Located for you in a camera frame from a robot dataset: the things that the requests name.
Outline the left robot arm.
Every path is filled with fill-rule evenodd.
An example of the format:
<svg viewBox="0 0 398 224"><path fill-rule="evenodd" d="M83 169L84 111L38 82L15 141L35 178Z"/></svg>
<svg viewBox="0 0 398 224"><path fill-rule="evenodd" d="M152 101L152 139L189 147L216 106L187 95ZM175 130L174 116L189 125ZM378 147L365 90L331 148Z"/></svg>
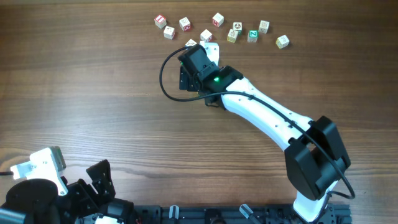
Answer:
<svg viewBox="0 0 398 224"><path fill-rule="evenodd" d="M86 172L92 179L67 185L59 196L56 185L45 179L24 180L13 186L1 205L1 224L141 223L134 204L115 197L110 164L103 160Z"/></svg>

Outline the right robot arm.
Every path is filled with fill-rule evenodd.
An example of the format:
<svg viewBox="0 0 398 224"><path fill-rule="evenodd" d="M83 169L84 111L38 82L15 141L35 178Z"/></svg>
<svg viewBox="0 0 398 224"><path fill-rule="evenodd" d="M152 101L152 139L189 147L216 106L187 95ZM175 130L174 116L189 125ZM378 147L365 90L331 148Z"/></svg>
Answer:
<svg viewBox="0 0 398 224"><path fill-rule="evenodd" d="M197 91L201 99L246 119L283 150L287 177L297 190L293 209L306 222L318 221L351 165L335 123L288 110L236 69L218 67L201 45L185 47L178 60L181 89Z"/></svg>

